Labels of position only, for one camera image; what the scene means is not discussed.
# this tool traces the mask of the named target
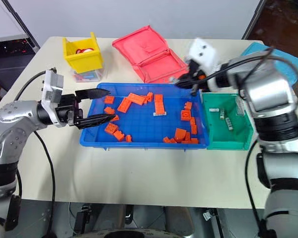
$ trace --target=yellow plastic bin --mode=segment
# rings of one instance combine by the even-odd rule
[[[93,51],[76,54],[78,49],[93,48]],[[69,42],[63,38],[64,59],[77,72],[84,73],[103,68],[103,58],[93,32],[90,38],[80,41]]]

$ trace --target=red plastic box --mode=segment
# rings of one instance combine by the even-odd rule
[[[145,26],[113,42],[144,83],[169,83],[188,72],[187,65],[150,26]]]

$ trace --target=green plastic bin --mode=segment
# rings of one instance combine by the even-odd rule
[[[237,94],[203,93],[203,104],[207,120],[210,145],[208,150],[248,150],[253,127],[247,112],[244,116],[236,114],[235,98]],[[233,130],[229,131],[225,120],[220,120],[219,112],[210,112],[209,108],[223,108],[225,117],[232,123]]]

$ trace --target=red plastic lid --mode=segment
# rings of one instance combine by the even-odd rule
[[[150,26],[115,40],[113,47],[117,48],[131,64],[139,64],[169,49],[167,42]]]

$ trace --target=white wall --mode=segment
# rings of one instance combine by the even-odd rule
[[[0,41],[21,38],[27,38],[27,35],[0,1]]]
[[[259,0],[9,0],[39,45],[50,36],[121,37],[151,25],[165,38],[241,39]]]

